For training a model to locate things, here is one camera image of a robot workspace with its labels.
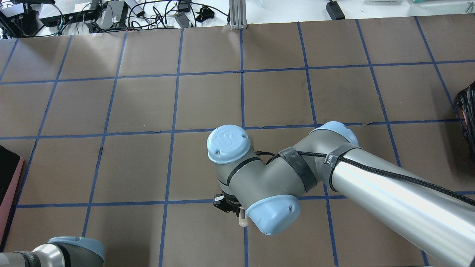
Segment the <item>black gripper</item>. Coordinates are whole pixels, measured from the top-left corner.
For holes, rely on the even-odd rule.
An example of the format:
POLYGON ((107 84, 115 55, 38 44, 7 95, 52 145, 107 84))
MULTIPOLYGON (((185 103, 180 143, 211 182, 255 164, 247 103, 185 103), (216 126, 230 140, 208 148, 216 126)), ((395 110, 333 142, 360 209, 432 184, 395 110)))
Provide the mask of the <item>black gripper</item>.
POLYGON ((226 213, 233 212, 239 217, 242 205, 235 196, 222 192, 214 195, 213 206, 226 213))

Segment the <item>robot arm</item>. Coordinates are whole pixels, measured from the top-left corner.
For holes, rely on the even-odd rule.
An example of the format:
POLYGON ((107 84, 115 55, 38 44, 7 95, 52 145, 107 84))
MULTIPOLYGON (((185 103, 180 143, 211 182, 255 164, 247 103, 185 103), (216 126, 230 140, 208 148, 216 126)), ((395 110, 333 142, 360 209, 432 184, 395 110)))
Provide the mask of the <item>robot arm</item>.
POLYGON ((322 183, 446 266, 474 266, 474 201, 363 150, 342 123, 325 123, 267 163, 237 125, 214 129, 206 145, 222 210, 243 208, 265 235, 288 228, 298 199, 322 183))
POLYGON ((0 254, 2 267, 102 267, 105 247, 91 238, 55 237, 32 251, 0 254))

